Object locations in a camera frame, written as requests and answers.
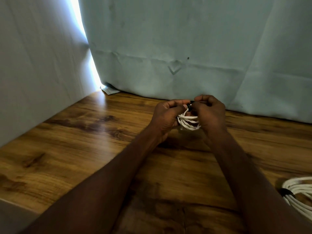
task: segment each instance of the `person's right hand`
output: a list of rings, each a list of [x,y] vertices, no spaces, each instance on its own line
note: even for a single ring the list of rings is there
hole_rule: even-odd
[[[194,98],[192,108],[197,111],[199,124],[205,134],[226,131],[225,106],[212,95],[200,95]]]

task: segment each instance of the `rope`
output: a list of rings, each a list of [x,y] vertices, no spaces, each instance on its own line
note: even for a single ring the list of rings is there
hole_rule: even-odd
[[[283,183],[282,188],[290,190],[294,195],[301,193],[312,200],[312,196],[310,195],[312,194],[312,184],[301,183],[301,181],[306,180],[312,180],[312,177],[289,179]],[[294,207],[299,213],[312,221],[312,207],[305,205],[304,203],[297,200],[294,196],[289,194],[284,196],[284,200],[286,200],[286,202],[290,206]]]
[[[181,126],[188,130],[198,130],[200,128],[200,125],[193,126],[190,123],[199,123],[199,121],[193,121],[193,119],[197,119],[198,117],[188,117],[185,116],[185,114],[188,112],[188,109],[183,114],[180,114],[177,116],[177,120],[180,123]]]

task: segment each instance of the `person's left hand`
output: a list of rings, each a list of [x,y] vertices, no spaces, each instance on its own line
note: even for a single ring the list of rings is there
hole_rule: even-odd
[[[177,116],[185,112],[188,103],[190,100],[174,99],[156,105],[149,127],[160,134],[160,142],[164,142],[169,131],[178,125]]]

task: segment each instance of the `gray sheet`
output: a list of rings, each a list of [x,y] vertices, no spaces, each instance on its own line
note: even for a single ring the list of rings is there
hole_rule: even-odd
[[[103,83],[312,123],[312,0],[79,0]]]

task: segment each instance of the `white wall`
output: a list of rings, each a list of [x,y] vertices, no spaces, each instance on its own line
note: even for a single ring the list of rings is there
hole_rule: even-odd
[[[0,0],[0,146],[99,86],[69,0]]]

